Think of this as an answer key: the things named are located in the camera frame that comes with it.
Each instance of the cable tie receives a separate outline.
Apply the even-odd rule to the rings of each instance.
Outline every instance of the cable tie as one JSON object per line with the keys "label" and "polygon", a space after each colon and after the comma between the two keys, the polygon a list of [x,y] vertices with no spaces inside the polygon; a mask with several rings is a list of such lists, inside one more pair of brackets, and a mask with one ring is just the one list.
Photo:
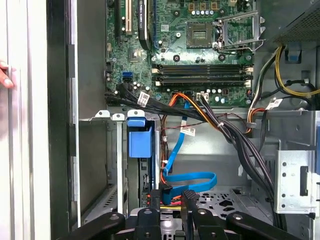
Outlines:
{"label": "cable tie", "polygon": [[217,125],[217,127],[218,128],[221,128],[221,127],[223,127],[223,125],[225,125],[223,122],[220,122],[218,125]]}

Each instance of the cable bundle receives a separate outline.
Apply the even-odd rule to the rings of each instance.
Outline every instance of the cable bundle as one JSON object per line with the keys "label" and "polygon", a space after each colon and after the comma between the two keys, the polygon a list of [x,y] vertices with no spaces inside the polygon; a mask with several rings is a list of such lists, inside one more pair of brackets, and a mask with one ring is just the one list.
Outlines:
{"label": "cable bundle", "polygon": [[[154,114],[165,116],[181,116],[197,119],[209,123],[214,129],[220,131],[224,135],[226,141],[234,145],[237,150],[240,163],[243,166],[244,170],[262,189],[265,190],[267,201],[271,204],[272,209],[274,208],[274,183],[272,182],[272,178],[267,170],[265,161],[259,153],[258,149],[236,126],[231,124],[226,119],[218,118],[218,116],[215,115],[215,113],[212,111],[211,107],[203,97],[201,97],[201,104],[205,111],[196,102],[194,102],[193,99],[180,92],[177,92],[172,97],[169,105],[163,104],[153,98],[149,98],[146,106],[142,107],[137,104],[137,97],[130,93],[125,88],[123,83],[118,86],[118,90],[120,93],[119,96],[107,93],[107,100],[115,101],[119,104],[124,104],[135,109],[142,109],[146,112]],[[178,98],[183,98],[185,101],[188,101],[193,106],[193,109],[174,107],[173,105]],[[161,124],[162,129],[164,129],[165,119],[162,119]],[[255,161],[258,163],[259,167],[262,170],[263,176],[260,175],[256,167],[254,166],[254,163],[251,161],[250,156],[253,156]],[[287,230],[286,219],[281,214],[273,212],[273,224],[274,226],[282,230]]]}

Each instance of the cable label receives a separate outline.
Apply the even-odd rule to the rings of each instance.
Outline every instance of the cable label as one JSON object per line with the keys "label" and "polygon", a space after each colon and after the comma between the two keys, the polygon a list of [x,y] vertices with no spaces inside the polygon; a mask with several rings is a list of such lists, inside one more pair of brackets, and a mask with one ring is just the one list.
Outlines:
{"label": "cable label", "polygon": [[282,98],[275,100],[274,102],[270,102],[269,105],[265,108],[265,110],[271,110],[280,106],[282,102]]}
{"label": "cable label", "polygon": [[180,133],[182,134],[186,134],[189,136],[196,136],[196,129],[192,128],[192,127],[188,127],[187,125],[187,121],[186,120],[182,120],[181,121],[181,128],[180,128]]}
{"label": "cable label", "polygon": [[140,96],[138,98],[138,104],[142,107],[146,107],[147,106],[147,103],[149,101],[149,98],[150,98],[150,95],[149,94],[146,94],[145,92],[141,91],[140,92]]}

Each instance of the yellow wire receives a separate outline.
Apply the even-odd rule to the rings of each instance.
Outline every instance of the yellow wire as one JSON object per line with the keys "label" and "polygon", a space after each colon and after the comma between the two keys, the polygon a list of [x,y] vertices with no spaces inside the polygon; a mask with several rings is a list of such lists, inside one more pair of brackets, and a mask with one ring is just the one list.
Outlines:
{"label": "yellow wire", "polygon": [[280,58],[281,58],[281,51],[282,48],[279,47],[276,55],[275,55],[275,73],[276,73],[276,78],[277,81],[279,82],[280,86],[288,93],[295,95],[295,96],[300,96],[300,97],[310,97],[311,95],[319,94],[320,89],[312,92],[298,92],[298,91],[293,91],[290,88],[286,87],[282,81],[281,74],[280,74]]}
{"label": "yellow wire", "polygon": [[181,210],[180,206],[160,206],[160,209]]}

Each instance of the cpu socket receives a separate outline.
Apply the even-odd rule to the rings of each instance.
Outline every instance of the cpu socket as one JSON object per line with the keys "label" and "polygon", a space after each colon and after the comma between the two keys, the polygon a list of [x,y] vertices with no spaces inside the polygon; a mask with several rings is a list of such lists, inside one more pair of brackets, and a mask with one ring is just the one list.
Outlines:
{"label": "cpu socket", "polygon": [[187,24],[186,47],[188,49],[210,49],[212,41],[212,23],[189,22]]}

